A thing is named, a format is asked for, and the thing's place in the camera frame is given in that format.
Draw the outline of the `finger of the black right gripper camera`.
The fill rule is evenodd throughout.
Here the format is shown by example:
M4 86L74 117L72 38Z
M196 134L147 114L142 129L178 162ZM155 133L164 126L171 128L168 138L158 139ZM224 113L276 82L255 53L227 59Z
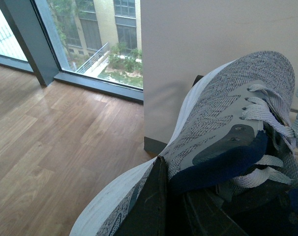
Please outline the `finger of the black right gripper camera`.
M184 236L246 236L206 189L183 194Z

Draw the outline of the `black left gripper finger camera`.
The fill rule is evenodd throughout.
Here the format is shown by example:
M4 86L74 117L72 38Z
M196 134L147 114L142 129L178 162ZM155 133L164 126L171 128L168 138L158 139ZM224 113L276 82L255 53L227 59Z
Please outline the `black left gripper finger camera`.
M166 228L167 168L158 156L133 208L118 228L119 236L164 236Z

